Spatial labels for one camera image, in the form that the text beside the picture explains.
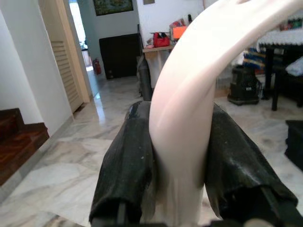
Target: framed picture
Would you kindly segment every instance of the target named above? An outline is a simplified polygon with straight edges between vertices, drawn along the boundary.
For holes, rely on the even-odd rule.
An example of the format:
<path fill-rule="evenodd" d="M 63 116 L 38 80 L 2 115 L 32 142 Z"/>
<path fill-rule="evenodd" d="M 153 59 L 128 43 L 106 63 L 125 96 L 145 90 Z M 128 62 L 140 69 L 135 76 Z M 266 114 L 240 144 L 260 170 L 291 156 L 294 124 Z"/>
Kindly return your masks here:
<path fill-rule="evenodd" d="M 97 16 L 133 11 L 132 0 L 94 0 Z"/>

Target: fire extinguisher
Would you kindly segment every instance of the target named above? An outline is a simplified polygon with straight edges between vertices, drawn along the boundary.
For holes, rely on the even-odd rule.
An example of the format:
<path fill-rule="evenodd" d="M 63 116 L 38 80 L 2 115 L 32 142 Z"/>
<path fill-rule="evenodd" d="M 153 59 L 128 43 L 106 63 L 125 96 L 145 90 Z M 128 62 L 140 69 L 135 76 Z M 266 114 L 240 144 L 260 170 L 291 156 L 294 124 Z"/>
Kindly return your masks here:
<path fill-rule="evenodd" d="M 94 67 L 94 72 L 99 75 L 101 74 L 101 66 L 100 66 L 100 62 L 98 60 L 98 58 L 96 58 L 94 61 L 93 61 L 93 67 Z"/>

